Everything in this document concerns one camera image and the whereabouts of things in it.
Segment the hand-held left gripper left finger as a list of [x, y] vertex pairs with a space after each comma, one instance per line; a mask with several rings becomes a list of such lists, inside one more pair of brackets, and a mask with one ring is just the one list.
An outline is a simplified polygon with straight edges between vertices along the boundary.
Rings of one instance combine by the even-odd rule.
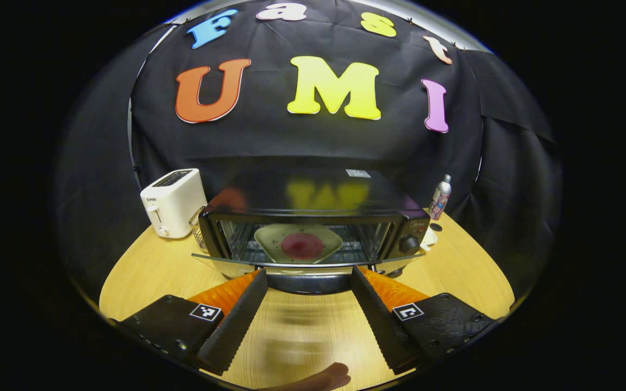
[[267, 290], [267, 274], [258, 269], [189, 299], [164, 295], [115, 325], [174, 361], [221, 376]]

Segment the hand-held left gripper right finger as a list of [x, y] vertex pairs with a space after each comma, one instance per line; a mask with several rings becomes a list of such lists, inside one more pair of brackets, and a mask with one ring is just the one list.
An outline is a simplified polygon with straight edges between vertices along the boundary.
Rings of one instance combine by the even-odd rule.
[[425, 295], [366, 267], [353, 267], [350, 286], [395, 375], [443, 362], [499, 324], [450, 293]]

